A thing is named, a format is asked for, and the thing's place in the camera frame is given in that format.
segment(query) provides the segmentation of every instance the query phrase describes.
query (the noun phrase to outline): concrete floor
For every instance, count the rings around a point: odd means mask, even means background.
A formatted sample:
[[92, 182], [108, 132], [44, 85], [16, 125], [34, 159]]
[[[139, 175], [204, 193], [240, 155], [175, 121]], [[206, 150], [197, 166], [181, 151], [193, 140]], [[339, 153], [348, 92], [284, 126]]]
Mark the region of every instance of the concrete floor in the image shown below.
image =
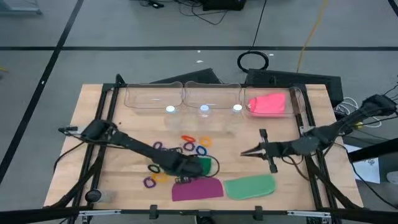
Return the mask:
[[[9, 70], [0, 79], [0, 159], [22, 119], [52, 51], [1, 50], [2, 47], [55, 47], [76, 0], [39, 0], [43, 16], [0, 16], [0, 67]], [[248, 46], [256, 32], [263, 0], [248, 0], [241, 12], [228, 12], [218, 26], [178, 13], [178, 5], [162, 9], [142, 7], [137, 1], [84, 0], [66, 39], [68, 47], [148, 46]], [[305, 42], [321, 1], [268, 0], [257, 46], [297, 46]], [[217, 21], [219, 14], [209, 16]], [[397, 47], [398, 17], [387, 1], [330, 1], [321, 26], [310, 46], [353, 47], [353, 51], [309, 51], [300, 71], [340, 76], [345, 96], [358, 101], [384, 93], [398, 81], [398, 51], [358, 51], [354, 47]], [[8, 173], [0, 185], [0, 210], [39, 208], [52, 177], [64, 137], [57, 128], [69, 123], [83, 83], [113, 82], [120, 73], [129, 83], [148, 83], [203, 68], [213, 68], [224, 82], [243, 82], [245, 73], [236, 66], [242, 50], [63, 50], [19, 144]], [[299, 51], [264, 51], [270, 70], [295, 72]], [[245, 67], [260, 67], [248, 56]], [[381, 128], [364, 129], [385, 138], [396, 138], [398, 120]], [[388, 210], [358, 183], [365, 206]], [[387, 183], [376, 189], [398, 202], [398, 188]], [[251, 217], [217, 217], [218, 223], [252, 223]], [[269, 217], [264, 223], [291, 223], [291, 217]], [[147, 216], [95, 218], [93, 223], [193, 223], [190, 217]]]

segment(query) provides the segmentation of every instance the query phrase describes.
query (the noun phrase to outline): pink cloth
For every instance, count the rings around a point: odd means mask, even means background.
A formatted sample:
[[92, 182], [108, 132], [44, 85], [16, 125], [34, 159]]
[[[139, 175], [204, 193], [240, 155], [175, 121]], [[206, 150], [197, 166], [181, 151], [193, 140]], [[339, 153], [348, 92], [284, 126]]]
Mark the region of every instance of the pink cloth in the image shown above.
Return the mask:
[[212, 177], [195, 179], [186, 184], [174, 184], [172, 189], [173, 202], [223, 196], [224, 190], [222, 183], [218, 179]]
[[253, 116], [279, 117], [285, 113], [285, 102], [284, 93], [257, 96], [249, 100], [250, 112]]

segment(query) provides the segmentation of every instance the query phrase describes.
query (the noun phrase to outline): yellow cable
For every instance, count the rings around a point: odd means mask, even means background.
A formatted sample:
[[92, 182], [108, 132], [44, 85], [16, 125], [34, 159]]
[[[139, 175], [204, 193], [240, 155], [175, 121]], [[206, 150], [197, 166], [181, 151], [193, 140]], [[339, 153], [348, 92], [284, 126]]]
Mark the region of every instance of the yellow cable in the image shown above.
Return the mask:
[[298, 64], [297, 64], [297, 70], [296, 70], [297, 73], [299, 72], [299, 69], [300, 69], [300, 66], [301, 66], [301, 62], [302, 62], [302, 57], [303, 57], [303, 54], [304, 54], [304, 50], [305, 50], [305, 48], [307, 47], [307, 44], [310, 42], [310, 40], [311, 40], [311, 38], [312, 38], [312, 35], [315, 33], [315, 31], [316, 31], [318, 25], [321, 23], [321, 20], [322, 20], [322, 17], [323, 17], [323, 13], [325, 12], [325, 9], [326, 9], [326, 6], [328, 5], [328, 3], [329, 3], [329, 0], [323, 0], [321, 9], [319, 10], [319, 13], [318, 13], [317, 21], [316, 21], [315, 24], [313, 25], [312, 30], [311, 30], [311, 33], [310, 33], [310, 35], [308, 36], [307, 40], [305, 41], [305, 44], [304, 44], [303, 48], [301, 49], [300, 57], [298, 58]]

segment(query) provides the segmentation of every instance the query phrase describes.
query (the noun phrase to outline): green cloth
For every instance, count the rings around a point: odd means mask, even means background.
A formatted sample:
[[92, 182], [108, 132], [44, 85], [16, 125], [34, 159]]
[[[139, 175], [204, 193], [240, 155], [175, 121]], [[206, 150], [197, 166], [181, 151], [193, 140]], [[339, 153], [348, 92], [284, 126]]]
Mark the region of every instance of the green cloth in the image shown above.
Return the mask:
[[211, 169], [211, 158], [199, 157], [199, 162], [203, 168], [202, 175], [207, 175]]
[[271, 175], [254, 175], [224, 181], [224, 187], [230, 199], [242, 200], [271, 194], [276, 183]]

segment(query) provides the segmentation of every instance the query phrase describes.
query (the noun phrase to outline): purple cloth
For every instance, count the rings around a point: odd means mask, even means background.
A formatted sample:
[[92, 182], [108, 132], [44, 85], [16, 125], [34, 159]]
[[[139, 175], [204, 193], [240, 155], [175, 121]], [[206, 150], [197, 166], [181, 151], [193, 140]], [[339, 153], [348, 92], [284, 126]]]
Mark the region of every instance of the purple cloth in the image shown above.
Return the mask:
[[224, 196], [223, 185], [216, 178], [199, 178], [187, 184], [174, 184], [173, 202]]

